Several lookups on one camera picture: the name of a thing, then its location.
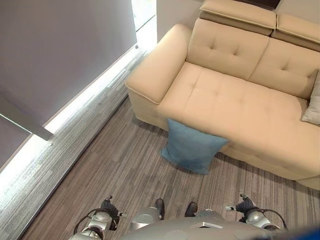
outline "black cable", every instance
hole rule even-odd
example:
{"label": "black cable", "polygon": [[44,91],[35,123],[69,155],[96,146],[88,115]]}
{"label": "black cable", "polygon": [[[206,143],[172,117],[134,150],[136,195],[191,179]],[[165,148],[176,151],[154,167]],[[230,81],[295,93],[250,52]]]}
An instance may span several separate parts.
{"label": "black cable", "polygon": [[285,230],[288,230],[288,227],[287,227],[287,224],[286,224],[285,219],[284,219],[284,218],[281,216],[281,214],[278,213],[277,211],[272,210],[272,209],[259,209],[258,211],[261,212],[261,213],[263,213],[263,214],[265,214],[266,212],[272,212],[272,213],[277,214],[277,215],[281,218],[281,220],[282,220],[284,229],[285,229]]}
{"label": "black cable", "polygon": [[90,218],[91,217],[89,216],[92,212],[106,212],[107,214],[109,214],[111,216],[111,214],[109,213],[109,211],[107,209],[104,209],[104,208],[96,208],[96,209],[93,209],[91,210],[87,215],[85,215],[83,218],[80,219],[80,221],[78,221],[78,223],[75,225],[74,229],[73,229],[73,234],[77,234],[78,232],[78,227],[79,225],[82,223],[83,220],[85,220],[86,218]]}

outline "sofa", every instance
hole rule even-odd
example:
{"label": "sofa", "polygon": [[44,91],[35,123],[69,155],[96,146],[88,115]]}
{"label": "sofa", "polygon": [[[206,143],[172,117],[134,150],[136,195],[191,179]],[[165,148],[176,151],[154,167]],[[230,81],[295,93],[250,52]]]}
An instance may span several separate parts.
{"label": "sofa", "polygon": [[319,26],[233,0],[200,10],[193,30],[175,25],[129,76],[136,118],[226,138],[223,154],[320,190],[320,126],[301,121]]}

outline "white wall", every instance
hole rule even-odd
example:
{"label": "white wall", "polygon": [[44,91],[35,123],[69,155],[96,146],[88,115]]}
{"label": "white wall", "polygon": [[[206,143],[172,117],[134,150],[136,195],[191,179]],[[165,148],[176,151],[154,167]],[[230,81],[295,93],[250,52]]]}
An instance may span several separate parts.
{"label": "white wall", "polygon": [[177,23],[182,23],[190,28],[198,18],[199,8],[204,0],[157,0],[157,38],[158,41],[166,32]]}
{"label": "white wall", "polygon": [[[0,95],[42,125],[136,41],[131,0],[0,0]],[[28,135],[0,119],[0,167]]]}
{"label": "white wall", "polygon": [[320,0],[281,0],[275,11],[320,24]]}

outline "grey pillow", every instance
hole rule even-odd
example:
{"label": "grey pillow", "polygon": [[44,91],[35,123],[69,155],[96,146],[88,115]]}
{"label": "grey pillow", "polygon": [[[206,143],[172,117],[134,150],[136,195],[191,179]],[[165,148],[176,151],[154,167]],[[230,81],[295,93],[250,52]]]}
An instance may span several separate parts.
{"label": "grey pillow", "polygon": [[315,77],[310,104],[302,116],[302,121],[320,125],[320,70]]}

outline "blue pillow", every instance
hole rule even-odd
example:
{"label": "blue pillow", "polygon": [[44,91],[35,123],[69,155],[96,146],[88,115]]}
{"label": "blue pillow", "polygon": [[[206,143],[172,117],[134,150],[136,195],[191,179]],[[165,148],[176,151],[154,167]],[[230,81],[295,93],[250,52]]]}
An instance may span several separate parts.
{"label": "blue pillow", "polygon": [[213,157],[228,140],[168,119],[168,143],[162,157],[197,174],[208,174]]}

